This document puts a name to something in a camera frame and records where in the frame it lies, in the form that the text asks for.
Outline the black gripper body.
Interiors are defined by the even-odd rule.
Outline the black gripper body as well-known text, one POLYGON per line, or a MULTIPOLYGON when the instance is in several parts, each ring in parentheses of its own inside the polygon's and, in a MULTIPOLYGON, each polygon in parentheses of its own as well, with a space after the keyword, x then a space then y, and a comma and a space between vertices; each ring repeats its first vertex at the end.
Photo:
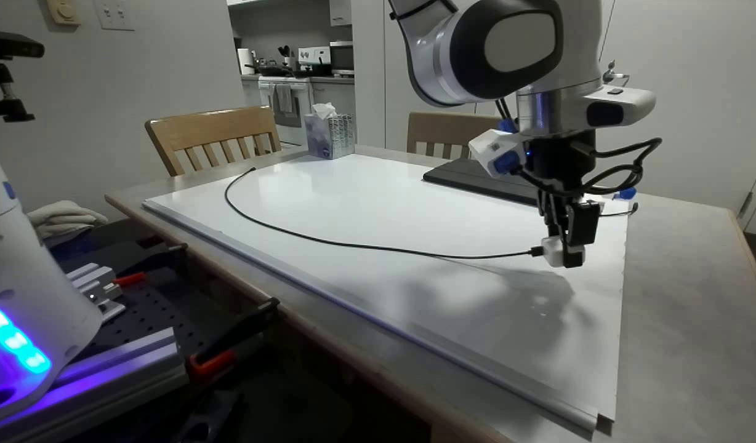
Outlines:
POLYGON ((529 172, 541 181, 536 198, 546 204, 549 196, 584 196, 584 175, 593 169, 592 131, 572 137, 536 137, 529 143, 529 172))

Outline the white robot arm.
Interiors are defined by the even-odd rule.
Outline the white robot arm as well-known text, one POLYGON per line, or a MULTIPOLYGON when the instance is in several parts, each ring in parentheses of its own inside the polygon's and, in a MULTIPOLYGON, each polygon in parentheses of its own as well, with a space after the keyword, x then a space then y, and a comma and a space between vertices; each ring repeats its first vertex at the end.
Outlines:
POLYGON ((517 96, 517 115, 467 139, 490 176, 536 186, 549 265, 579 268, 600 207, 584 198, 595 166, 592 96, 600 88, 600 0, 387 0, 413 91, 434 106, 517 96))

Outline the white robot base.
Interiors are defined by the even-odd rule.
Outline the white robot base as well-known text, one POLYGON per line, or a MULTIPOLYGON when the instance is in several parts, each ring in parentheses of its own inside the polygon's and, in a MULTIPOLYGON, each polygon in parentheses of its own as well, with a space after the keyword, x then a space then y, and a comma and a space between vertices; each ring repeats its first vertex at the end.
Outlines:
POLYGON ((0 166, 0 421, 45 396, 98 329, 0 166))

